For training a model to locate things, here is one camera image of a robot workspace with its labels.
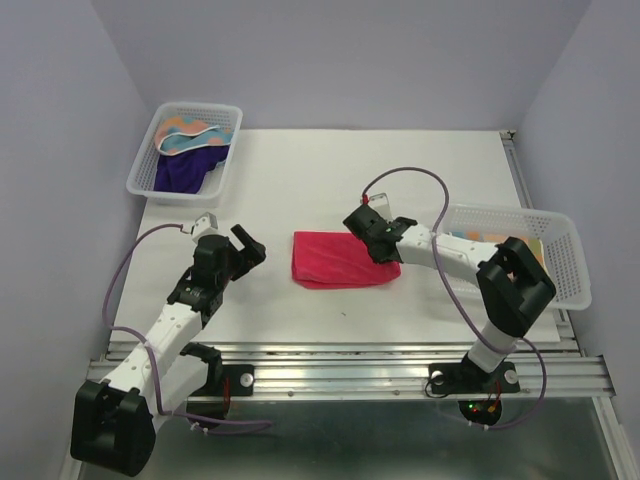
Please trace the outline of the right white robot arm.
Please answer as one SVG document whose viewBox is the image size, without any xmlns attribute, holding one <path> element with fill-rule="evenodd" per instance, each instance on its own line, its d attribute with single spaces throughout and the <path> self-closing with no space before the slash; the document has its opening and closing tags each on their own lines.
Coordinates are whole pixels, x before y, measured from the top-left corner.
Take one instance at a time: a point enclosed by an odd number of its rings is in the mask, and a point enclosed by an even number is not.
<svg viewBox="0 0 640 480">
<path fill-rule="evenodd" d="M 482 393 L 502 382 L 499 369 L 506 357 L 556 295 L 549 275 L 519 238 L 508 237 L 501 243 L 463 239 L 406 217 L 387 220 L 367 204 L 357 207 L 343 224 L 376 264 L 396 262 L 436 270 L 476 336 L 460 362 L 435 366 L 432 391 L 437 395 Z M 479 289 L 488 318 L 482 329 L 464 310 L 449 277 Z"/>
</svg>

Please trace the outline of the blue orange patterned towel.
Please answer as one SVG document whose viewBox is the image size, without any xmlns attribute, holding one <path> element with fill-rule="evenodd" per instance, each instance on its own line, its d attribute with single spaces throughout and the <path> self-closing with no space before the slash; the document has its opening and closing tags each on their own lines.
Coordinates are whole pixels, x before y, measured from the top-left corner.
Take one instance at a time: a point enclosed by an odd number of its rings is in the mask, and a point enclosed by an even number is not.
<svg viewBox="0 0 640 480">
<path fill-rule="evenodd" d="M 156 130 L 154 143 L 159 154 L 177 156 L 206 147 L 229 146 L 234 130 L 208 124 L 188 116 L 173 116 Z"/>
</svg>

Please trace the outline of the orange polka dot towel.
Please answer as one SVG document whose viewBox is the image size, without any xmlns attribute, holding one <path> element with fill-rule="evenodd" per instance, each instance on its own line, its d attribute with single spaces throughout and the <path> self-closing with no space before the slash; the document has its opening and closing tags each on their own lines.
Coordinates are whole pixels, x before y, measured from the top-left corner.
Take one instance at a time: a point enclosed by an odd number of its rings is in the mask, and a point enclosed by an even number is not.
<svg viewBox="0 0 640 480">
<path fill-rule="evenodd" d="M 494 244 L 503 243 L 508 238 L 508 235 L 481 233 L 478 231 L 449 231 L 448 234 L 466 240 Z M 543 243 L 539 239 L 533 237 L 520 237 L 520 240 L 529 247 L 534 257 L 541 264 L 542 268 L 547 270 L 544 260 Z"/>
</svg>

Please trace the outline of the pink towel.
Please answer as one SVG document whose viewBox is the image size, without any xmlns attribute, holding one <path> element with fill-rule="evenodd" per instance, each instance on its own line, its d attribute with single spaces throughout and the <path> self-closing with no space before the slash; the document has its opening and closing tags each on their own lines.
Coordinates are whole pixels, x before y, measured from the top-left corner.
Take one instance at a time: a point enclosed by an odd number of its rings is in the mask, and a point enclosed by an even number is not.
<svg viewBox="0 0 640 480">
<path fill-rule="evenodd" d="M 401 276 L 401 267 L 397 262 L 374 263 L 351 233 L 295 231 L 291 275 L 308 289 L 358 289 L 393 282 Z"/>
</svg>

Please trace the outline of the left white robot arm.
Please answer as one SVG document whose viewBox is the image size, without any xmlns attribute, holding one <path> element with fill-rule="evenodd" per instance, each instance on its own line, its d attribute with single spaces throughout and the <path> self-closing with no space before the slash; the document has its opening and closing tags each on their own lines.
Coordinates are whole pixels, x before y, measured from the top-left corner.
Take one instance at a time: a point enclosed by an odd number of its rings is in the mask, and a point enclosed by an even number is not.
<svg viewBox="0 0 640 480">
<path fill-rule="evenodd" d="M 189 396 L 228 395 L 220 352 L 195 342 L 221 307 L 230 283 L 266 259 L 266 248 L 235 225 L 230 236 L 218 233 L 203 216 L 190 231 L 193 260 L 168 295 L 147 333 L 106 323 L 134 337 L 136 346 L 99 381 L 87 380 L 75 395 L 70 455 L 129 477 L 148 463 L 157 433 L 171 418 L 186 420 L 205 435 L 255 434 L 272 427 L 269 420 L 228 420 L 191 414 Z"/>
</svg>

